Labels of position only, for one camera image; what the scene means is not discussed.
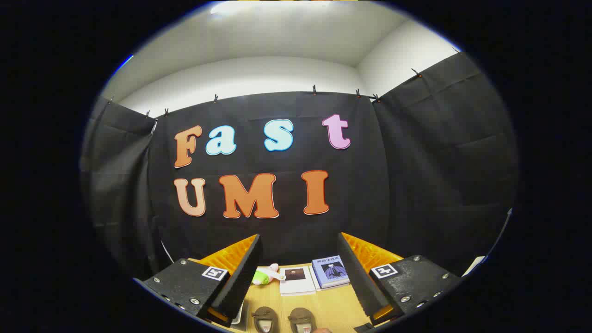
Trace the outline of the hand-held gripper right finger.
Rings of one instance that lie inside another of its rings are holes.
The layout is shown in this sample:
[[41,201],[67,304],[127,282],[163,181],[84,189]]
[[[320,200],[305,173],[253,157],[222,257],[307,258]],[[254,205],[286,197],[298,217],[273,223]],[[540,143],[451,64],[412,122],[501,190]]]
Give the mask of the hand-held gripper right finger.
[[372,325],[399,321],[431,306],[462,281],[423,255],[400,257],[347,233],[338,233],[338,255]]

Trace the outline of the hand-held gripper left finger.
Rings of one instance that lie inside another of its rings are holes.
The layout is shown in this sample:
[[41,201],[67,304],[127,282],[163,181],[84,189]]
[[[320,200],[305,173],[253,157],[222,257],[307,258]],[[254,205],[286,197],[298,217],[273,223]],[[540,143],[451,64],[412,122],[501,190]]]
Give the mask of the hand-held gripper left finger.
[[230,327],[238,317],[262,254],[259,234],[201,260],[178,259],[134,281],[145,291],[198,321]]

